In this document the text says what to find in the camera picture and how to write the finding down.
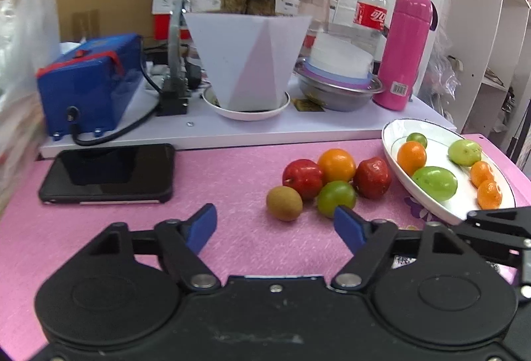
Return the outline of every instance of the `coca-cola bottle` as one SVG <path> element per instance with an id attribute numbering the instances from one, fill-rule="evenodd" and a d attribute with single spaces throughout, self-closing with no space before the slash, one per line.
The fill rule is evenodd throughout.
<path id="1" fill-rule="evenodd" d="M 387 0 L 358 0 L 354 15 L 354 44 L 374 55 L 383 32 Z"/>

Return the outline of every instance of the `pink thermos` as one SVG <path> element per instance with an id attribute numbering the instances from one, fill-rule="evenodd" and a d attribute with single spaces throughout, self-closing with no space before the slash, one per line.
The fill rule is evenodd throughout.
<path id="1" fill-rule="evenodd" d="M 396 0 L 378 78 L 385 91 L 373 99 L 380 106 L 402 111 L 417 79 L 418 66 L 430 30 L 437 27 L 431 0 Z"/>

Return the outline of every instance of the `pink tablecloth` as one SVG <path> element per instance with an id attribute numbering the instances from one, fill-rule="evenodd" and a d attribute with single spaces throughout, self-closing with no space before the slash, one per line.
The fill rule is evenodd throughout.
<path id="1" fill-rule="evenodd" d="M 490 142 L 472 136 L 510 180 L 518 206 L 531 204 L 531 182 Z M 350 253 L 330 220 L 308 205 L 294 223 L 265 213 L 266 192 L 281 183 L 283 168 L 298 158 L 317 159 L 343 148 L 359 162 L 383 156 L 381 141 L 304 143 L 177 153 L 175 193 L 163 205 L 45 206 L 37 190 L 50 162 L 35 162 L 0 221 L 0 346 L 15 360 L 34 354 L 45 339 L 34 315 L 41 283 L 109 223 L 141 230 L 165 219 L 187 219 L 205 203 L 218 210 L 218 230 L 201 253 L 222 279 L 229 274 L 334 275 Z M 433 218 L 393 181 L 381 201 L 359 199 L 368 220 L 421 228 Z"/>

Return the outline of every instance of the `white plant pot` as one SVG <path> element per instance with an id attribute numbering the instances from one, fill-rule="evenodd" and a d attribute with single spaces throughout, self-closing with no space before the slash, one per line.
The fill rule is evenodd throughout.
<path id="1" fill-rule="evenodd" d="M 185 13 L 185 20 L 220 107 L 282 105 L 311 17 Z"/>

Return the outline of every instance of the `black cable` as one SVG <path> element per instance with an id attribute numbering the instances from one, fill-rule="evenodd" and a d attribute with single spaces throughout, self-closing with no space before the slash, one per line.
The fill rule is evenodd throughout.
<path id="1" fill-rule="evenodd" d="M 144 75 L 144 78 L 145 80 L 147 80 L 148 84 L 150 84 L 156 92 L 158 92 L 158 94 L 160 95 L 160 93 L 162 92 L 162 90 L 160 89 L 160 87 L 153 81 L 152 78 L 150 78 L 150 76 L 146 73 L 145 71 L 145 68 L 144 68 L 144 63 L 140 63 L 140 65 L 142 66 L 142 74 Z"/>
<path id="2" fill-rule="evenodd" d="M 149 77 L 149 75 L 147 74 L 147 72 L 145 71 L 144 63 L 141 62 L 140 66 L 141 66 L 141 69 L 142 69 L 142 75 L 144 76 L 145 80 L 147 80 L 147 82 L 160 95 L 161 89 L 156 83 L 153 82 L 153 79 L 151 79 Z M 131 123 L 129 126 L 124 127 L 122 130 L 119 130 L 118 132 L 114 132 L 114 133 L 112 133 L 110 135 L 103 136 L 103 138 L 97 138 L 97 139 L 91 139 L 91 140 L 79 139 L 79 135 L 81 134 L 81 131 L 79 129 L 78 123 L 75 122 L 77 120 L 77 118 L 79 117 L 79 110 L 77 108 L 74 108 L 72 106 L 69 107 L 67 109 L 67 115 L 66 116 L 67 116 L 68 120 L 72 122 L 72 124 L 70 124 L 70 134 L 72 135 L 72 140 L 74 141 L 74 143 L 79 145 L 79 146 L 81 146 L 81 147 L 92 147 L 92 146 L 95 146 L 95 145 L 100 145 L 102 143 L 113 141 L 113 140 L 119 138 L 120 136 L 123 136 L 126 133 L 129 133 L 131 130 L 136 129 L 138 126 L 142 125 L 148 119 L 150 119 L 151 115 L 155 114 L 155 112 L 157 111 L 158 107 L 159 107 L 159 104 L 157 103 L 153 107 L 153 109 L 151 109 L 142 118 L 139 118 L 134 123 Z"/>
<path id="3" fill-rule="evenodd" d="M 72 123 L 70 125 L 70 134 L 72 135 L 72 140 L 75 144 L 80 145 L 82 147 L 92 147 L 94 145 L 100 145 L 102 143 L 113 141 L 120 136 L 125 135 L 126 133 L 129 133 L 131 130 L 136 129 L 138 126 L 145 123 L 151 115 L 155 114 L 157 111 L 159 105 L 156 104 L 155 107 L 153 107 L 152 110 L 150 110 L 147 114 L 145 114 L 142 118 L 139 118 L 134 123 L 131 123 L 129 126 L 124 127 L 122 130 L 119 130 L 118 132 L 111 133 L 110 135 L 103 136 L 103 138 L 97 138 L 97 139 L 91 139 L 88 141 L 79 139 L 79 135 L 81 134 L 81 131 L 79 130 L 79 126 L 77 123 Z"/>

